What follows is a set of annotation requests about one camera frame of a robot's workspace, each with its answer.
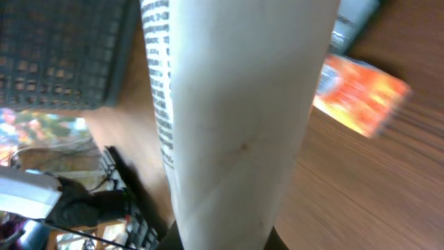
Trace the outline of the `white tube with gold cap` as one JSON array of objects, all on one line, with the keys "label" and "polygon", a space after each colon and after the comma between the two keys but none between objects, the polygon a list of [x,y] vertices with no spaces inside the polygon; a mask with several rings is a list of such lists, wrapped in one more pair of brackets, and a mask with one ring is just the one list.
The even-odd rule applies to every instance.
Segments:
[{"label": "white tube with gold cap", "polygon": [[332,0],[142,1],[184,249],[263,249],[304,138]]}]

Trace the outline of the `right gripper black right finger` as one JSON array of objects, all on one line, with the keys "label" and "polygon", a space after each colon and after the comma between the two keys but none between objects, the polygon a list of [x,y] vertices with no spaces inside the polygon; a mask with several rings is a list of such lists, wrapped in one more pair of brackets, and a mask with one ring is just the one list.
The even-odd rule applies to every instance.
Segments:
[{"label": "right gripper black right finger", "polygon": [[279,236],[275,227],[271,229],[271,232],[264,246],[264,250],[289,250],[288,246]]}]

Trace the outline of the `orange snack packet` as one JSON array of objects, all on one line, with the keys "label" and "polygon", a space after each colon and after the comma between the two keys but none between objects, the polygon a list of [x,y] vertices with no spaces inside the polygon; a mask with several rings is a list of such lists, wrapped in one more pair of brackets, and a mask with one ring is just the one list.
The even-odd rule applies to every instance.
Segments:
[{"label": "orange snack packet", "polygon": [[323,63],[313,105],[350,130],[371,138],[410,93],[404,81],[364,61],[330,54]]}]

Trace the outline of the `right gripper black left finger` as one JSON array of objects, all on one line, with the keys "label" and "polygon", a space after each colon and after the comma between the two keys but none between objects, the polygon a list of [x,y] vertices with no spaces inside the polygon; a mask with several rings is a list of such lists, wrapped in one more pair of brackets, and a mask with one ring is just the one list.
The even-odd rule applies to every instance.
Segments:
[{"label": "right gripper black left finger", "polygon": [[162,238],[155,250],[184,250],[180,238],[177,221],[172,223],[167,234]]}]

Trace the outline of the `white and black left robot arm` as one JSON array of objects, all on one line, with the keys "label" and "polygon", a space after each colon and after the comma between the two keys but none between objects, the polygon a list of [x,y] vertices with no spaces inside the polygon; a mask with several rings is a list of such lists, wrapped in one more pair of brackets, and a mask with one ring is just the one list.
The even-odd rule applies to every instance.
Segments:
[{"label": "white and black left robot arm", "polygon": [[46,224],[93,227],[132,213],[125,191],[90,192],[77,180],[1,168],[1,210]]}]

